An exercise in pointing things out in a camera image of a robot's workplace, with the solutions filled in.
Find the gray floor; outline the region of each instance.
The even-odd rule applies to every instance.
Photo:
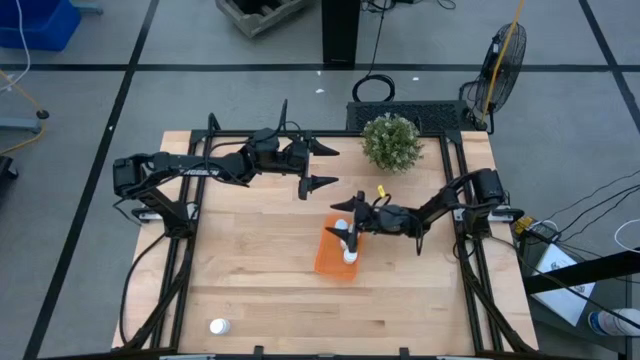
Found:
[[[446,11],[425,0],[388,13],[378,63],[480,64],[490,38],[511,21],[516,2],[456,0]],[[127,64],[149,0],[98,1],[102,17],[85,16],[61,53],[34,51],[38,64]],[[640,64],[633,0],[589,0],[618,63]],[[321,61],[319,4],[256,39],[246,39],[213,0],[160,0],[141,64],[299,64]],[[370,60],[379,17],[361,16],[357,59]],[[525,64],[606,65],[578,1],[526,3]],[[20,50],[0,49],[1,64],[21,63]],[[449,100],[472,72],[386,72],[397,100]],[[60,250],[123,73],[33,71],[23,86],[51,112],[47,133],[12,154],[21,177],[0,203],[0,357],[20,358],[47,291]],[[304,128],[342,129],[351,87],[364,75],[351,71],[137,72],[107,154],[77,251],[40,356],[109,349],[120,291],[138,229],[111,204],[113,159],[153,152],[166,130],[205,126],[213,111],[223,128],[274,125],[282,100]],[[624,74],[640,96],[640,74]],[[363,86],[362,98],[381,99],[384,87]],[[15,92],[0,94],[0,114],[32,117]],[[496,116],[491,138],[512,203],[536,217],[640,168],[640,134],[610,72],[522,73]],[[29,134],[0,132],[0,148]],[[616,189],[634,184],[633,180]],[[554,218],[565,225],[583,208]],[[612,235],[640,217],[633,196],[571,244],[600,254],[619,251]],[[625,234],[633,244],[632,229]],[[545,325],[536,326],[540,346],[554,354],[615,358]]]

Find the electric fan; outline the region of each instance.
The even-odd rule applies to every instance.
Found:
[[[509,38],[508,35],[512,25],[515,26]],[[472,101],[473,106],[466,110],[466,115],[471,119],[476,129],[487,130],[484,116],[489,114],[491,130],[487,132],[493,134],[493,114],[502,108],[513,90],[520,73],[526,46],[527,32],[524,27],[517,22],[504,25],[491,41],[480,75],[474,81],[464,83],[460,87],[459,100],[462,100],[465,88],[469,87],[467,100]],[[500,55],[503,51],[502,61],[500,61]],[[491,82],[494,72],[495,81],[492,89]],[[475,89],[475,97],[470,96],[473,89]],[[478,119],[475,112],[482,114],[482,116]]]

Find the blue bin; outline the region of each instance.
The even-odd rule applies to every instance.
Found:
[[[80,23],[80,13],[69,0],[20,0],[20,8],[29,49],[64,49]],[[0,0],[0,46],[23,48],[15,0]]]

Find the black clamp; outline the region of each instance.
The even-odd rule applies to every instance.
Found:
[[[400,348],[400,360],[410,360],[409,348]]]
[[[262,360],[264,356],[264,346],[256,345],[253,348],[253,360]]]

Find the yellow cable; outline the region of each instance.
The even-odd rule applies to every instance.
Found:
[[[9,76],[7,74],[4,73],[4,71],[0,70],[0,76],[2,76],[3,78],[5,78],[5,80],[7,80],[9,82],[9,84],[13,84],[11,85],[11,87],[15,88],[16,90],[18,90],[20,92],[20,94],[22,94],[22,96],[25,97],[25,99],[31,101],[31,103],[38,109],[38,111],[44,111],[42,106],[40,106],[40,104],[38,104],[37,101],[35,101],[29,94],[27,94],[26,91],[24,91],[24,89],[22,89],[22,87],[14,82],[11,81],[11,79],[9,78]],[[23,141],[18,145],[12,146],[8,149],[4,149],[0,151],[0,156],[10,153],[12,151],[18,150],[24,146],[27,146],[33,142],[36,142],[38,140],[40,140],[40,138],[42,137],[42,135],[44,135],[46,129],[46,125],[45,125],[45,121],[42,120],[42,128],[40,129],[40,132],[38,133],[38,135],[32,137],[29,140]]]
[[[24,96],[25,99],[31,101],[31,103],[33,104],[33,106],[36,107],[36,109],[38,109],[38,111],[41,111],[43,108],[42,106],[40,106],[40,104],[38,104],[37,101],[35,101],[29,94],[27,94],[26,91],[24,91],[24,89],[14,83],[13,81],[11,81],[11,79],[9,78],[9,76],[7,74],[5,74],[4,71],[0,70],[0,76],[2,76],[3,78],[5,78],[5,80],[7,80],[9,82],[9,84],[12,84],[11,87],[15,88],[16,90],[18,90],[20,92],[20,94],[22,94],[22,96]]]
[[[42,135],[44,135],[45,128],[46,128],[45,122],[42,121],[42,129],[40,129],[40,132],[38,133],[38,135],[32,137],[29,140],[23,141],[18,145],[15,145],[15,146],[12,146],[12,147],[10,147],[8,149],[4,149],[4,150],[0,151],[0,155],[4,155],[4,154],[10,153],[12,151],[18,150],[21,147],[27,146],[27,145],[31,144],[32,142],[36,142],[36,141],[40,140]]]
[[[516,28],[516,24],[518,23],[518,19],[520,19],[520,13],[522,12],[522,7],[524,6],[524,0],[520,0],[520,4],[518,5],[518,10],[516,10],[516,17],[513,19],[511,23],[511,27],[509,28],[509,33],[507,33],[507,38],[504,42],[504,46],[500,51],[500,55],[498,56],[498,62],[496,63],[496,67],[493,69],[493,75],[491,76],[491,84],[489,85],[489,93],[487,99],[484,103],[484,109],[482,110],[482,118],[480,118],[480,122],[484,123],[484,117],[487,115],[487,110],[489,109],[489,102],[491,102],[491,96],[493,96],[493,87],[496,85],[496,77],[498,75],[498,69],[500,68],[500,64],[502,63],[502,57],[509,47],[509,41],[511,41],[511,34],[513,34],[513,30]]]

